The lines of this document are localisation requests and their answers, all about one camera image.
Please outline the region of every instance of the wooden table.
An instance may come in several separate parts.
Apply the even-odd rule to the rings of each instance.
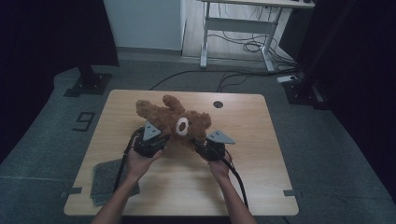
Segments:
[[[175,95],[188,110],[209,113],[212,126],[235,140],[226,147],[245,184],[249,209],[254,216],[294,216],[298,206],[276,133],[264,100],[257,94],[205,93],[176,91],[112,91],[98,121],[90,146],[78,172],[64,212],[69,216],[94,216],[90,198],[92,168],[104,161],[121,158],[131,133],[146,121],[135,113],[135,102],[150,100],[163,105],[165,94]],[[223,103],[215,108],[214,102]],[[233,185],[241,195],[233,175]],[[206,162],[195,152],[171,145],[139,181],[141,192],[130,198],[125,216],[228,216],[217,182]]]
[[[209,30],[213,31],[228,31],[250,34],[267,35],[265,44],[261,50],[262,57],[264,58],[265,65],[269,72],[275,72],[271,61],[269,48],[274,38],[277,24],[279,22],[282,9],[284,7],[290,8],[314,8],[315,4],[311,1],[305,3],[303,0],[298,2],[291,0],[199,0],[206,2],[205,12],[205,26],[204,26],[204,41],[201,48],[201,61],[200,66],[206,68],[207,65],[207,33]],[[247,21],[236,20],[229,18],[213,18],[209,17],[210,3],[225,3],[225,4],[238,4],[238,5],[254,5],[263,7],[278,7],[276,17],[273,21]]]

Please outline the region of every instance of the teddy bear's snout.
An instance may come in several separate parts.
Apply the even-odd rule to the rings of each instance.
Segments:
[[[181,136],[186,136],[189,129],[189,121],[186,118],[181,118],[177,121],[176,133]]]

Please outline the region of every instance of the teddy bear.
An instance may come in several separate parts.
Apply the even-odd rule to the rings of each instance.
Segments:
[[[212,124],[209,114],[186,111],[175,96],[168,94],[163,97],[163,103],[166,107],[154,105],[147,100],[138,100],[136,113],[159,129],[162,136],[169,134],[171,141],[178,141],[191,150],[195,148],[191,140],[205,141],[206,129]]]

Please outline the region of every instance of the light wood tabletop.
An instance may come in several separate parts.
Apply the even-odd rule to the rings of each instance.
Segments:
[[[187,110],[206,112],[212,118],[207,133],[221,130],[235,145],[226,145],[247,193],[254,216],[294,216],[298,205],[294,196],[276,133],[265,99],[258,94],[176,91],[112,91],[98,121],[81,164],[64,212],[69,216],[94,216],[101,208],[90,198],[92,168],[101,162],[122,157],[133,131],[146,121],[136,114],[137,100],[163,106],[165,94],[176,96]],[[223,103],[215,108],[214,102]],[[233,185],[242,196],[236,178]],[[139,181],[140,193],[131,197],[125,216],[228,216],[219,188],[206,161],[177,144],[167,147]]]
[[[292,7],[292,8],[313,8],[315,4],[310,1],[305,3],[303,0],[199,0],[209,3],[225,3],[225,4],[239,4],[239,5],[254,5],[254,6],[267,6],[267,7]]]

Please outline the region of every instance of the person's arm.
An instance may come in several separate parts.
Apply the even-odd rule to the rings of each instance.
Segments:
[[[226,153],[224,157],[227,161],[231,161],[231,158]],[[253,215],[251,215],[248,208],[242,202],[239,194],[236,192],[233,184],[231,183],[228,175],[229,169],[223,161],[209,161],[208,162],[210,171],[219,183],[221,192],[224,196],[224,201],[227,206],[228,214],[230,215],[231,223],[233,224],[250,224],[257,223]]]
[[[118,223],[125,208],[128,198],[137,181],[149,170],[150,165],[161,157],[162,150],[159,150],[153,158],[140,156],[134,150],[128,153],[127,170],[128,174],[124,182],[113,193],[110,200],[100,209],[92,220],[91,224],[98,223]]]

